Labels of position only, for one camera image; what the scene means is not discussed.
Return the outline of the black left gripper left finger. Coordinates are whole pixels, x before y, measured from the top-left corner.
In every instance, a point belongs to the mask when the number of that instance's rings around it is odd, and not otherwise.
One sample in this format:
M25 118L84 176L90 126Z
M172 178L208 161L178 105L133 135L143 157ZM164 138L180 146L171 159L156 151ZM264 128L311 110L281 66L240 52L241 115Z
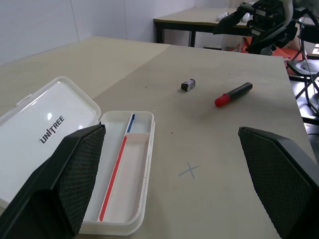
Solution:
M0 216L0 239L74 239L96 182L106 128L67 135Z

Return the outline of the black metal stand frame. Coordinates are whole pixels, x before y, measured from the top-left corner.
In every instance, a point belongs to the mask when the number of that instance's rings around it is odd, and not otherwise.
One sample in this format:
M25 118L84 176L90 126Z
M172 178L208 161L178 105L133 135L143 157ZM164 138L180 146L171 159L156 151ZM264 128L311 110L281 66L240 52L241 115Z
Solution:
M295 73L289 76L290 80L303 83L303 88L295 98L298 100L305 95L305 103L311 113L302 116L304 122L319 125L319 57L302 60L294 58L287 62L287 68Z

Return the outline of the black marker with red cap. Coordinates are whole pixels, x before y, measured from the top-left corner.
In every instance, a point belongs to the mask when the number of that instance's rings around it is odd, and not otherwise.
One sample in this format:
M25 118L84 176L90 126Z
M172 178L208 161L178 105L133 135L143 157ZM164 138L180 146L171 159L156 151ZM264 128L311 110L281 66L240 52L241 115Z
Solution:
M223 94L219 98L215 100L215 105L220 108L242 96L250 92L253 88L253 85L249 82L241 85L240 87L237 87L236 89Z

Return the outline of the red and blue pencil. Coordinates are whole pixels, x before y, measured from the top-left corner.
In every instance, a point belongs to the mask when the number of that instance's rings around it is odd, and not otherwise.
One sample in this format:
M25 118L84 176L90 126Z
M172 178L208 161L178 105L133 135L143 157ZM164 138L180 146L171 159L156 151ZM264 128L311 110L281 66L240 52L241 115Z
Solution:
M135 119L135 114L132 113L131 116L130 116L130 120L128 122L127 129L125 130L125 133L124 133L124 136L123 136L123 140L121 142L121 146L120 146L119 153L118 153L118 156L117 156L117 159L116 159L116 162L115 162L115 166L114 166L114 169L112 171L110 182L109 182L109 185L108 185L108 188L107 188L107 191L106 191L106 195L105 195L105 198L104 198L101 210L100 210L100 214L99 214L99 221L100 222L103 221L105 213L106 213L108 202L110 200L112 189L113 189L113 186L115 184L117 172L118 172L118 169L119 169L119 166L120 166L120 163L121 163L121 159L122 159L122 156L123 156L123 152L124 152L124 149L125 149L125 145L126 145L126 142L127 142L127 133L131 131L134 119Z

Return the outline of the orange floor object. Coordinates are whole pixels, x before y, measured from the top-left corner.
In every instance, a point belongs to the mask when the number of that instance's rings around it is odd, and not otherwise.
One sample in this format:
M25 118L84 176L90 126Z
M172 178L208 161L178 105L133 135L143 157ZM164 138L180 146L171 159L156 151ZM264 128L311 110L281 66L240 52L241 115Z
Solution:
M241 52L248 53L246 48L251 44L252 37L244 37L242 41ZM284 48L277 48L272 56L282 56L283 58L292 59L300 50L298 38L295 37L293 41L289 42Z

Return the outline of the small black eraser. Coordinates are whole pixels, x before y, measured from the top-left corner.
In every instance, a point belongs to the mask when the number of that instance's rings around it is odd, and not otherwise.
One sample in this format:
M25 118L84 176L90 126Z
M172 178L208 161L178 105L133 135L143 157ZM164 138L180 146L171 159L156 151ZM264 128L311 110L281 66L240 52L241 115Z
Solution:
M189 92L190 90L195 88L195 85L196 81L194 79L189 79L181 84L180 89L184 92Z

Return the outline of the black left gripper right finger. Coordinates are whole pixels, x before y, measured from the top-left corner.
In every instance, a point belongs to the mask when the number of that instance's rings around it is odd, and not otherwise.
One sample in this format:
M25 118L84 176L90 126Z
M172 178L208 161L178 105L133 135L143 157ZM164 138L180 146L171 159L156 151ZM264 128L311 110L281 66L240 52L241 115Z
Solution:
M319 239L319 166L291 139L240 127L250 177L282 239Z

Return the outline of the beige table with black frame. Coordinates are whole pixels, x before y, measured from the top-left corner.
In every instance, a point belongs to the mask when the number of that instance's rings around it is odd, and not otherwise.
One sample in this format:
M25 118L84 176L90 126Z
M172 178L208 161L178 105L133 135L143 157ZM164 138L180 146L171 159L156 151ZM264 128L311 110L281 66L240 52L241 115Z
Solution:
M233 13L235 8L189 8L166 16L154 18L155 42L164 43L165 30L180 30L189 32L188 45L195 46L198 32L212 33L218 25L217 18L222 13Z

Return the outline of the white plastic pencil case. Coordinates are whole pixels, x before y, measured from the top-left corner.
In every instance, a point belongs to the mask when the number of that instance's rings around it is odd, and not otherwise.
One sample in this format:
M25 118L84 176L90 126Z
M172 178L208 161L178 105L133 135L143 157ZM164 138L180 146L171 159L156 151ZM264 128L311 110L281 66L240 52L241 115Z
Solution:
M131 131L102 222L100 210L131 114ZM67 77L58 77L0 117L0 209L69 134L106 128L95 186L79 234L127 236L143 222L155 131L150 112L106 112Z

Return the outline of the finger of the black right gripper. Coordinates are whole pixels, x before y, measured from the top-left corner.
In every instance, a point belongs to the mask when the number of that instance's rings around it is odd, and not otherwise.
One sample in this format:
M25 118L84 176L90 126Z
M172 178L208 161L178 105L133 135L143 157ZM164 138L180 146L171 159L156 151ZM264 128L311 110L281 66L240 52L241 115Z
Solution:
M291 21L287 26L282 24L268 30L262 30L255 26L249 26L252 41L246 48L251 54L261 54L263 50L274 51L277 47L283 48L292 41L297 33L296 22Z
M241 19L247 13L252 14L253 11L247 9L238 9L234 13L223 18L213 30L213 34L227 34L241 21Z

